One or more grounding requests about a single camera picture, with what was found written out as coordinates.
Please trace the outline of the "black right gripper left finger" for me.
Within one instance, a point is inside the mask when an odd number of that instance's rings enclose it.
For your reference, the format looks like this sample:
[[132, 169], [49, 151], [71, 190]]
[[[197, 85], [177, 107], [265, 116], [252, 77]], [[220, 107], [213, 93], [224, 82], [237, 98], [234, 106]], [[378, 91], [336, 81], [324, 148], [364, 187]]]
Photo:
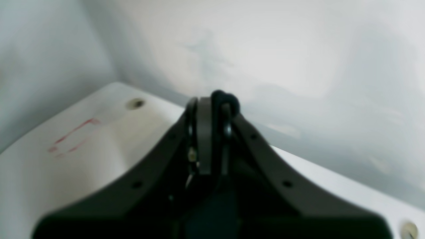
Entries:
[[213, 180], [212, 125], [211, 98], [192, 98], [147, 156], [100, 191], [45, 216], [33, 238], [187, 238], [187, 217]]

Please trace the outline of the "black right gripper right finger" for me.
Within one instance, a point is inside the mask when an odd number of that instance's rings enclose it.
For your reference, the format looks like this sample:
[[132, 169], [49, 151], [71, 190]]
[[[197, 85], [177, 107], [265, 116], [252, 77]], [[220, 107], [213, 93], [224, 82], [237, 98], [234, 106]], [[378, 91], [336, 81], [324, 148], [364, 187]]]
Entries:
[[242, 238], [390, 239], [386, 222], [308, 180], [272, 150], [240, 113], [238, 99], [211, 94], [211, 173], [231, 175]]

